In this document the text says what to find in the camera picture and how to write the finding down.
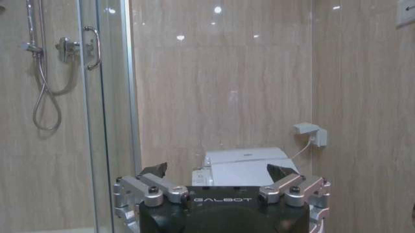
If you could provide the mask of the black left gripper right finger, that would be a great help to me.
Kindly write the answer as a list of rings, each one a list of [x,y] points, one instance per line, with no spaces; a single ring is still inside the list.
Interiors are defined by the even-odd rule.
[[[267,171],[274,183],[259,188],[259,201],[271,205],[285,197],[290,207],[311,205],[309,229],[311,233],[322,233],[330,214],[331,182],[319,176],[306,177],[290,167],[273,164],[267,165]]]

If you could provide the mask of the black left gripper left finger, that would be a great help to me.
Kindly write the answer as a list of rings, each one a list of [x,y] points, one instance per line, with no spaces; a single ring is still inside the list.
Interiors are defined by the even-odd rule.
[[[190,191],[186,186],[177,185],[163,177],[167,163],[145,168],[137,176],[117,178],[114,184],[115,215],[123,219],[125,231],[139,232],[139,207],[157,208],[165,202],[187,207]]]

